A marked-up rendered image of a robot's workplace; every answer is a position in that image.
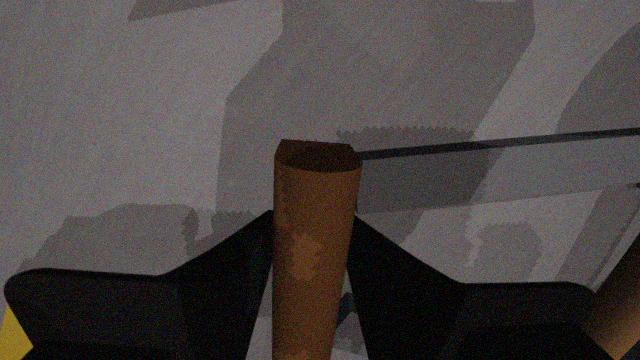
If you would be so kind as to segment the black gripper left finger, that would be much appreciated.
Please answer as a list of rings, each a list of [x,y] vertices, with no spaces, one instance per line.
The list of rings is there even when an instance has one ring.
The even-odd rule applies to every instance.
[[[161,275],[39,268],[4,297],[38,341],[163,348],[174,360],[245,360],[270,274],[273,210]]]

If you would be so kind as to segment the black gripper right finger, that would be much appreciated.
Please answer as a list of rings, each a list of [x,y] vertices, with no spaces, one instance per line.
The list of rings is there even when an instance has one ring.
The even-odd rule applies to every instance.
[[[581,327],[596,301],[588,287],[568,281],[454,281],[357,216],[346,267],[369,360],[454,360],[481,327]]]

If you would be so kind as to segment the wooden-handled black mallet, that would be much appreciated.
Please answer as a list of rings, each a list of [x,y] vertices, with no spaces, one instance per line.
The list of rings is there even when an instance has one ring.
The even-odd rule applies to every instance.
[[[620,360],[640,339],[640,232],[595,298],[580,328],[612,359]]]

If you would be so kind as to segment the brown cylinder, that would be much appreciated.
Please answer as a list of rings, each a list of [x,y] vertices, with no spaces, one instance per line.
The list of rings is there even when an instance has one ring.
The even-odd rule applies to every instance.
[[[362,166],[350,144],[276,149],[272,360],[331,360]]]

